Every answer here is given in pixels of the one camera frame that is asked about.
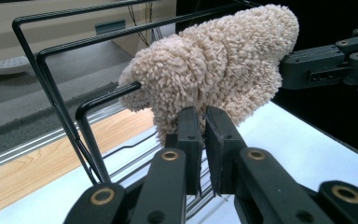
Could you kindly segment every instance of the white wall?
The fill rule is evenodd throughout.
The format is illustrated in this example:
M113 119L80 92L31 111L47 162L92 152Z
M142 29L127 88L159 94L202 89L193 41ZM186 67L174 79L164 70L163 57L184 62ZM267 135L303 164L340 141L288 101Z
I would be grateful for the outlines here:
M21 46L14 35L11 23L20 16L34 15L50 11L64 10L75 7L86 7L114 2L113 0L35 0L17 3L0 4L0 60L24 55ZM171 17L175 14L176 1L165 0L153 3L154 18ZM145 21L146 5L133 6L136 19L139 23ZM33 52L75 41L82 38L95 36L95 24L100 22L125 19L131 26L131 17L126 7L109 9L62 19L41 21L22 25L22 29L31 44ZM130 54L138 49L133 46L143 47L139 44L139 38L128 37L125 41L118 40L120 44L132 46L126 47Z

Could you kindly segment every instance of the textured fabric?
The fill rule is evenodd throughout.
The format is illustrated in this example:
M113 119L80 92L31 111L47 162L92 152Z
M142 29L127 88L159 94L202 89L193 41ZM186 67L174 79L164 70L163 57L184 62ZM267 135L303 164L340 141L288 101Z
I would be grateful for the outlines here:
M298 22L287 8L267 5L207 21L139 51L119 86L142 88L120 102L132 111L151 107L159 138L177 129L177 113L207 105L240 124L282 85L279 61L296 43Z

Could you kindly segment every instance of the black plastic bracket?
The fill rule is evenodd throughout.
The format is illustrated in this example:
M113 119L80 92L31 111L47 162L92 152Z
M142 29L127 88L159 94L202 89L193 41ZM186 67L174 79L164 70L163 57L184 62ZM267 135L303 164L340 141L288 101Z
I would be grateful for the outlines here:
M245 186L237 189L236 193L235 205L239 214L254 210L246 208L246 205L256 204L262 223L333 223L266 150L243 149L235 164L238 181ZM245 214L239 217L246 218L241 220L242 223L260 223L247 218L253 216Z
M358 188L354 185L342 181L324 182L317 198L336 223L358 224Z
M64 223L124 223L125 190L119 184L102 183L87 189L68 213Z
M194 106L182 109L178 114L177 148L186 154L186 191L200 192L201 153L203 140L200 119Z
M214 106L206 109L205 146L213 192L233 194L233 160L246 144L226 111Z
M186 154L164 148L152 160L131 223L185 223Z

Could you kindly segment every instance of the dark background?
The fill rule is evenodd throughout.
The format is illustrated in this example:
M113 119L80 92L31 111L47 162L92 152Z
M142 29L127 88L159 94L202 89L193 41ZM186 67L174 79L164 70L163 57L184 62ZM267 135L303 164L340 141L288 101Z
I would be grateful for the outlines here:
M351 37L351 31L358 28L358 1L256 2L288 6L297 15L300 33L295 50L335 44L338 40ZM224 0L181 0L177 3L177 13L181 15L230 3ZM183 22L177 24L176 29L180 31L190 23L209 19L212 18ZM296 91L280 89L272 101L338 141L358 149L357 86L338 84Z

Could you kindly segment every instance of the plush toy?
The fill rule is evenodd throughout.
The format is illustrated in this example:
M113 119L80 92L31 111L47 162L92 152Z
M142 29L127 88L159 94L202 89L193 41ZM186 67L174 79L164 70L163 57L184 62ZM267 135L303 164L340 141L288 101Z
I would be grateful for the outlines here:
M151 107L162 144L188 106L200 118L207 105L217 106L238 125L282 85L278 65L297 35L296 16L273 5L189 27L135 55L118 84L139 81L142 88L120 102L132 111Z

